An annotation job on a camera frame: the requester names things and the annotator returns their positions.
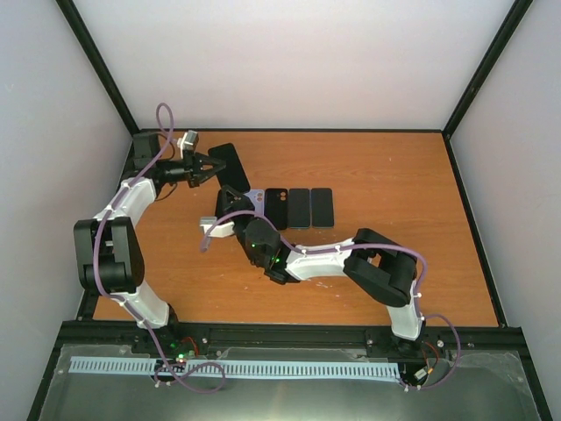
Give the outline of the black phone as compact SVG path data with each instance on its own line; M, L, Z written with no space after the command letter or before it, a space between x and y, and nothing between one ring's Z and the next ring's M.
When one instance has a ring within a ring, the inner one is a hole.
M232 143L210 148L209 157L225 163L225 168L217 173L217 179L221 187L229 186L240 193L247 193L251 190L251 185L245 174L237 149Z

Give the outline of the teal phone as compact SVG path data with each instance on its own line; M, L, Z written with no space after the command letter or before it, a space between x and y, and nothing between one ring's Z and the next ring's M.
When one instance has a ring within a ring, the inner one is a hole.
M311 225L311 206L309 189L290 189L288 191L288 227L307 229Z

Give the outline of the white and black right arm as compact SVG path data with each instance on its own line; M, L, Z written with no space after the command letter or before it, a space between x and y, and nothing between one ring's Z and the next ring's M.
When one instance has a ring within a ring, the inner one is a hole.
M294 245L248 197L229 186L219 193L222 216L200 219L203 251L212 239L234 236L249 262L280 285L346 277L387 307L395 337L409 341L420 337L424 315L418 305L419 288L428 269L420 253L368 228L329 245Z

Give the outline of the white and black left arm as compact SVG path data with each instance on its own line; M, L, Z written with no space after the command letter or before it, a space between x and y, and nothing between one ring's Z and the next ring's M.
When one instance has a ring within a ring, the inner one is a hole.
M83 289L106 296L124 308L141 329L153 329L151 341L163 353L182 342L173 307L160 299L146 280L145 262L135 226L162 188L186 182L195 188L225 168L225 162L198 153L198 133L185 132L166 144L180 153L163 159L162 132L133 136L116 195L90 219L75 223L75 255Z

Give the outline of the lilac phone case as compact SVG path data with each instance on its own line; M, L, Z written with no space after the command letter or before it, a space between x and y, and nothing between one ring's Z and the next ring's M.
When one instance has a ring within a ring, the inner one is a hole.
M251 189L245 193L253 205L255 216L263 216L265 208L265 191L263 189Z

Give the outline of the phone with lilac case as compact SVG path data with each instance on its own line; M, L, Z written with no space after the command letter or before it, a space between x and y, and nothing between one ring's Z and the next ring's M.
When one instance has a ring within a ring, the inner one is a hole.
M314 188L311 190L311 224L315 228L332 228L334 226L334 204L332 190Z

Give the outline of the black phone case with ring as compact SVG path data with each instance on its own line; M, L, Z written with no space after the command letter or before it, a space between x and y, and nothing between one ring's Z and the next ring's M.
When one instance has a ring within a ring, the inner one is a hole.
M269 188L265 190L264 214L274 227L283 231L288 228L288 190Z

